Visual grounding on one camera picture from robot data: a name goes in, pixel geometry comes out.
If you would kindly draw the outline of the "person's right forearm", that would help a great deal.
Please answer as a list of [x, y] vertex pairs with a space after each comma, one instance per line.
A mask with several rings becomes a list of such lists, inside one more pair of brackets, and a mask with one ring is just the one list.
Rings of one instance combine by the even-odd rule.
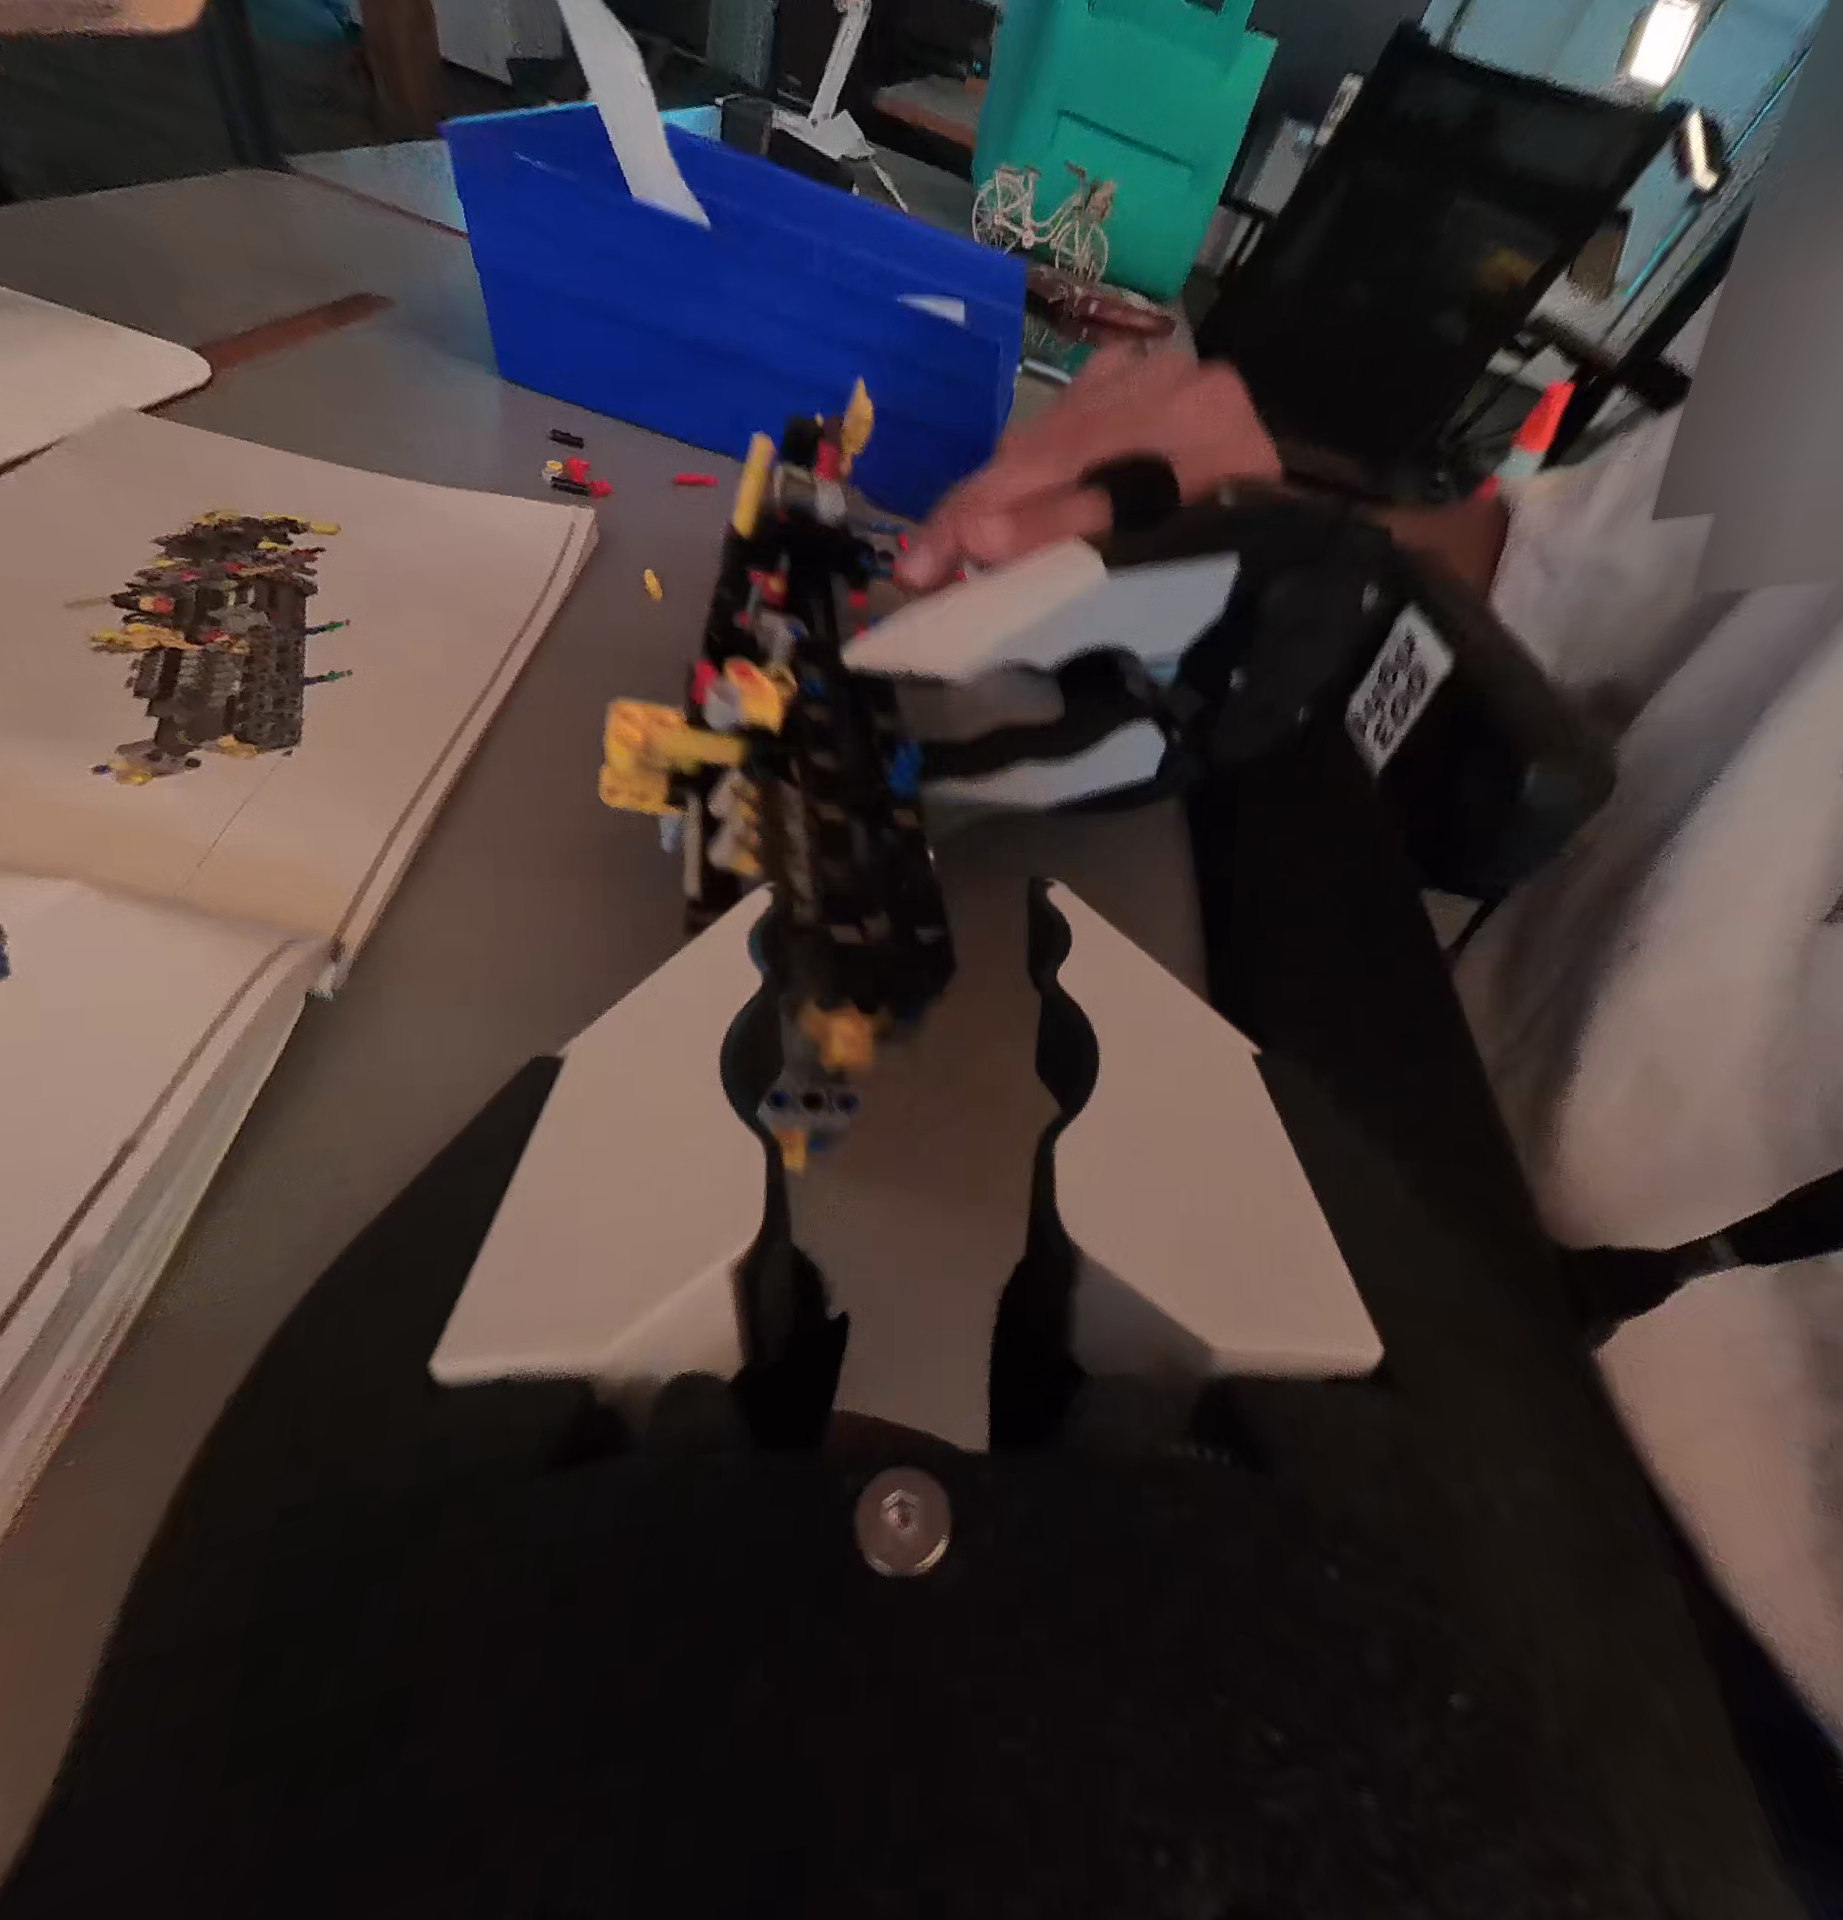
[[1490, 600], [1512, 532], [1512, 500], [1494, 483], [1442, 504], [1408, 504], [1379, 494], [1366, 468], [1302, 440], [1276, 443], [1291, 489], [1332, 498], [1381, 525], [1437, 573]]

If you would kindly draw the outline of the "lego instruction booklet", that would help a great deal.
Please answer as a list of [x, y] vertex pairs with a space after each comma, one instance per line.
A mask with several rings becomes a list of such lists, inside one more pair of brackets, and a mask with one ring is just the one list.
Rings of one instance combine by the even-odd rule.
[[0, 478], [0, 1543], [595, 544], [136, 414]]

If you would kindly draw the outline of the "white board stand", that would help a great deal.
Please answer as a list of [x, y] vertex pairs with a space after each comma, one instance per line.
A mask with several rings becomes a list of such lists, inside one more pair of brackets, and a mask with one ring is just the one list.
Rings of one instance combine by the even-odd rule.
[[0, 286], [0, 469], [211, 378], [192, 347]]

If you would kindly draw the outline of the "blue plastic bin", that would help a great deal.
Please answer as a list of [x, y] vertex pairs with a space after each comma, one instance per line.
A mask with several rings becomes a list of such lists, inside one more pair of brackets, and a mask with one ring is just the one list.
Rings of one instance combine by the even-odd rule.
[[993, 456], [1019, 256], [671, 132], [695, 226], [631, 194], [591, 106], [456, 119], [445, 140], [506, 379], [728, 454], [865, 383], [855, 484], [910, 519]]

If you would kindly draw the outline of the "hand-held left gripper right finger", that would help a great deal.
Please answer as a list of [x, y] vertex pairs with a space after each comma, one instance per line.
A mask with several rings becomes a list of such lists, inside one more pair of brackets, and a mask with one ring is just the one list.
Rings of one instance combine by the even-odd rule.
[[991, 1341], [988, 1445], [1085, 1400], [1194, 1419], [1231, 1380], [1375, 1380], [1385, 1344], [1258, 1048], [1064, 883], [1028, 888], [1034, 1145]]

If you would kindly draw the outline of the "scattered small lego pieces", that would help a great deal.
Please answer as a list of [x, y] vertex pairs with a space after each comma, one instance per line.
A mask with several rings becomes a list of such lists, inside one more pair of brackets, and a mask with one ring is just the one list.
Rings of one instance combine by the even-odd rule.
[[[597, 468], [585, 435], [550, 428], [548, 443], [551, 451], [540, 465], [544, 487], [590, 500], [610, 500], [618, 494], [615, 483]], [[720, 477], [706, 469], [677, 469], [669, 477], [669, 487], [677, 494], [713, 494], [720, 487]]]

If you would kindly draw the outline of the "person's right hand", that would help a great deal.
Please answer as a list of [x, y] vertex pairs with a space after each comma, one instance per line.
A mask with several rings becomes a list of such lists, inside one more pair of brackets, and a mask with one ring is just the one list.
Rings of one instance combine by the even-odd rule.
[[1062, 395], [1015, 420], [993, 459], [912, 537], [897, 578], [912, 593], [968, 565], [1015, 564], [1111, 525], [1099, 468], [1155, 459], [1187, 504], [1231, 487], [1277, 487], [1284, 468], [1254, 399], [1227, 362], [1175, 347], [1103, 347]]

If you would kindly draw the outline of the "lego car chassis model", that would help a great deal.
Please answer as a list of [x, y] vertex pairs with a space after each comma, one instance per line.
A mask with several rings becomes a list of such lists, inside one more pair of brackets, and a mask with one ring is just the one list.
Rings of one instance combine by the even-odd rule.
[[852, 495], [872, 428], [860, 379], [840, 411], [752, 437], [686, 695], [615, 700], [599, 772], [601, 802], [680, 854], [691, 933], [770, 890], [780, 1065], [756, 1116], [789, 1173], [845, 1139], [882, 1044], [958, 965], [921, 744], [845, 661], [891, 568]]

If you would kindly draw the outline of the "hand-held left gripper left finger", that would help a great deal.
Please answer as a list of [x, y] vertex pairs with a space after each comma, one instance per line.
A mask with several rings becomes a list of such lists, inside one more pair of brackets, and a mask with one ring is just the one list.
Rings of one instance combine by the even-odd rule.
[[450, 1388], [575, 1380], [632, 1417], [720, 1380], [764, 1447], [831, 1424], [850, 1321], [793, 1236], [762, 888], [566, 1044], [431, 1356]]

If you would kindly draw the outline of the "orange traffic cone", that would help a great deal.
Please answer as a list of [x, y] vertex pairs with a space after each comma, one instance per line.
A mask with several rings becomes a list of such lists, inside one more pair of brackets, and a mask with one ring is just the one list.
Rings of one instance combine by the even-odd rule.
[[1494, 478], [1502, 487], [1532, 478], [1547, 465], [1558, 430], [1573, 406], [1573, 390], [1575, 383], [1572, 379], [1558, 379], [1532, 404], [1529, 417], [1513, 430], [1513, 442], [1509, 443], [1504, 459], [1497, 468]]

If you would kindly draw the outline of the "teal tote bag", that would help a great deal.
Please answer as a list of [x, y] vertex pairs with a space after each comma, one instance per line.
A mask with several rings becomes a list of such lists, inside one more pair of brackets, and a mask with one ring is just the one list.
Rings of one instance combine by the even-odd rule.
[[1003, 242], [993, 181], [1028, 181], [1037, 226], [1071, 194], [1113, 184], [1109, 283], [1175, 300], [1273, 54], [1249, 3], [1002, 4], [974, 158], [977, 234]]

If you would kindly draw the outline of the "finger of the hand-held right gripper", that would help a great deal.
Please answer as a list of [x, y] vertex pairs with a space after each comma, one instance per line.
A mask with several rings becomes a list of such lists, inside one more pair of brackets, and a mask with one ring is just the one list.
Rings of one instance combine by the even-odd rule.
[[845, 646], [863, 675], [1050, 675], [1089, 654], [1171, 666], [1220, 620], [1242, 564], [1202, 556], [1109, 565], [1085, 541], [910, 600]]
[[924, 802], [938, 811], [1064, 813], [1093, 804], [1140, 804], [1164, 768], [1169, 744], [1154, 722], [1129, 722], [1065, 756], [1029, 756], [999, 772], [929, 777]]

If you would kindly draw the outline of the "white paper slip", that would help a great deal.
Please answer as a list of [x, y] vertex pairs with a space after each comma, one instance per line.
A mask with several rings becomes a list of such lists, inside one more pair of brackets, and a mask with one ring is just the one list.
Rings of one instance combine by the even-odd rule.
[[555, 7], [632, 202], [710, 227], [706, 207], [669, 148], [669, 126], [631, 30], [605, 3]]

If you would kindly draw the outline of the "black monitor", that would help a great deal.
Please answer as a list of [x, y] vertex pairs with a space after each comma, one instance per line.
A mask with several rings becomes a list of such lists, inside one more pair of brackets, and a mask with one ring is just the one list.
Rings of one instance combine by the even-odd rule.
[[1428, 456], [1493, 358], [1673, 144], [1624, 106], [1397, 29], [1196, 330], [1273, 435]]

